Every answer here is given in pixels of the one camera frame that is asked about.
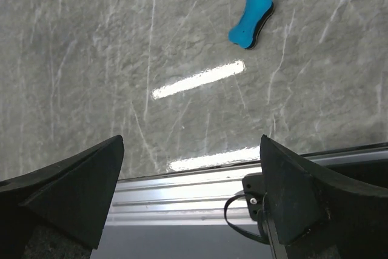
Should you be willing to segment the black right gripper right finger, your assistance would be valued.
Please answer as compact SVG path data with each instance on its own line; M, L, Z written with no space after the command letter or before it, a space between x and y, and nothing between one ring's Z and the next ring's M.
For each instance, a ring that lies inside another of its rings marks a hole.
M387 257L387 160L321 166L267 136L260 155L274 258Z

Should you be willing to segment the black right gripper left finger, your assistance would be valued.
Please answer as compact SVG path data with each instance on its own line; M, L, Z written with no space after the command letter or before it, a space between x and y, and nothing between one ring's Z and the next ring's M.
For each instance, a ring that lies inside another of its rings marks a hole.
M90 258L124 158L121 135L1 181L1 258Z

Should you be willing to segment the blue bone-shaped whiteboard eraser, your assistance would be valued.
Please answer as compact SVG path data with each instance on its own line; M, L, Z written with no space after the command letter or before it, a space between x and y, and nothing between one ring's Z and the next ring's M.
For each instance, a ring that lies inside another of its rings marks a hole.
M246 0L239 22L229 31L229 41L243 49L253 49L260 31L274 10L273 0Z

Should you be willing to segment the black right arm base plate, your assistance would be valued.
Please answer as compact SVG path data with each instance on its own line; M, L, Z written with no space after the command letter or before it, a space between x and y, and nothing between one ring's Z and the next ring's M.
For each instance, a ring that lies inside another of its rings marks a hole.
M264 175L262 173L250 173L242 179L243 192L246 195L247 207L250 218L258 221L258 213L263 206L263 198L266 193Z

